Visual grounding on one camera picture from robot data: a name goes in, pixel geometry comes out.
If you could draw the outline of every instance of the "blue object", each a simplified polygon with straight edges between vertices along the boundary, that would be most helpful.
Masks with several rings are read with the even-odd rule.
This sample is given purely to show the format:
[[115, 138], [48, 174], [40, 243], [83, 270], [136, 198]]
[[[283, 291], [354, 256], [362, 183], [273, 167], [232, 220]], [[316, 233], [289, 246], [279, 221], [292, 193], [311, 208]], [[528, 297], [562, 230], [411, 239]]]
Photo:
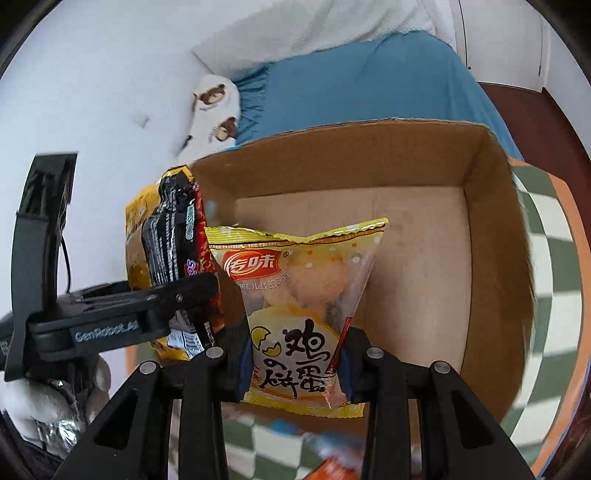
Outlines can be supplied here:
[[428, 118], [485, 124], [510, 157], [522, 158], [460, 57], [423, 31], [266, 64], [234, 82], [242, 108], [238, 144], [319, 125]]

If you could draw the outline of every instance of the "white blanket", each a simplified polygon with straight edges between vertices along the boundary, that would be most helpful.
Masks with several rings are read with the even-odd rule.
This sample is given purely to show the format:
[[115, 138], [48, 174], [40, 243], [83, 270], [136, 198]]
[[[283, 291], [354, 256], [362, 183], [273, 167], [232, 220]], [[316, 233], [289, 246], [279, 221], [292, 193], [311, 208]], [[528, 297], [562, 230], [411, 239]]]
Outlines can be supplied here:
[[423, 2], [441, 5], [447, 0], [280, 0], [216, 32], [195, 45], [193, 53], [213, 73], [233, 78], [261, 63], [394, 32], [435, 35]]

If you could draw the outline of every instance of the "silver bolt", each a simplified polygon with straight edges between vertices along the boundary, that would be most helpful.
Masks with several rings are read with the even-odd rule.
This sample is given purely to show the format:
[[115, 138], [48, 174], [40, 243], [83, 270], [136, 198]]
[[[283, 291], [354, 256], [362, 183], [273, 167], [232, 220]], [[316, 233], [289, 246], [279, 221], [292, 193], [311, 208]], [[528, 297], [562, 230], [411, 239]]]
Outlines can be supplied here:
[[142, 372], [144, 375], [149, 375], [156, 370], [156, 363], [155, 362], [144, 362], [139, 366], [139, 371]]
[[379, 360], [384, 356], [384, 351], [379, 347], [373, 346], [371, 348], [368, 348], [367, 354], [368, 357], [373, 358], [375, 360]]
[[438, 374], [448, 374], [450, 372], [450, 370], [452, 369], [449, 364], [447, 362], [444, 362], [443, 360], [439, 360], [437, 362], [435, 362], [433, 364], [433, 368], [435, 369], [435, 371]]
[[223, 348], [220, 346], [213, 346], [208, 348], [205, 354], [209, 358], [220, 358], [223, 355]]

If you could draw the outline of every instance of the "cardboard box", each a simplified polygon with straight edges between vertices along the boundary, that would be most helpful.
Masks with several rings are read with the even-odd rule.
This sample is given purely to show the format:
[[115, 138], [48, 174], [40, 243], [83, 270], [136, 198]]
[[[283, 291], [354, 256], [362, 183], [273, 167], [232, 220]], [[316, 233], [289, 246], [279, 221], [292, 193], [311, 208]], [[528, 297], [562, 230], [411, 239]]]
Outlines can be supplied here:
[[[446, 360], [497, 420], [504, 416], [524, 370], [532, 291], [511, 171], [485, 126], [393, 119], [320, 127], [215, 154], [191, 170], [221, 225], [305, 236], [387, 217], [355, 325], [402, 361]], [[223, 277], [231, 325], [243, 305]]]

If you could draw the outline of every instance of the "wooden floor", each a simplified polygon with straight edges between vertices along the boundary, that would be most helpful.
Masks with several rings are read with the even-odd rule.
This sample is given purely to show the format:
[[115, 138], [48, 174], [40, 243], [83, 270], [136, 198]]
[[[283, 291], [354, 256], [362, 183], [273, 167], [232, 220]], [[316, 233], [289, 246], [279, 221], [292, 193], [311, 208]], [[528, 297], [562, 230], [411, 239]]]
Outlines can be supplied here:
[[481, 85], [505, 120], [524, 160], [569, 185], [591, 243], [591, 161], [562, 110], [546, 90], [538, 93]]

